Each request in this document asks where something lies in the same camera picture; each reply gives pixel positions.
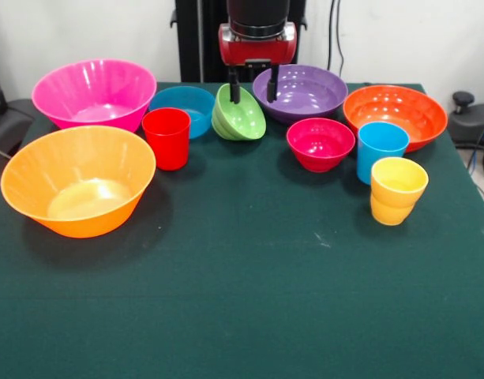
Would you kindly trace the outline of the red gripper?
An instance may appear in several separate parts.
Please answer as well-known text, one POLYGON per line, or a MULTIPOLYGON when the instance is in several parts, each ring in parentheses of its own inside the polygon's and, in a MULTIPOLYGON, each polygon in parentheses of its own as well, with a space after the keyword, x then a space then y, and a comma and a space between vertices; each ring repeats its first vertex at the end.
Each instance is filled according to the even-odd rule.
POLYGON ((230 101, 240 102, 238 67, 256 63, 271 64, 271 73, 267 83, 267 101, 277 99, 279 65, 289 64, 297 49, 297 30, 293 22, 288 21, 283 31, 270 39, 245 39, 237 36, 228 23, 221 24, 218 31, 219 51, 223 63, 228 67, 230 101))

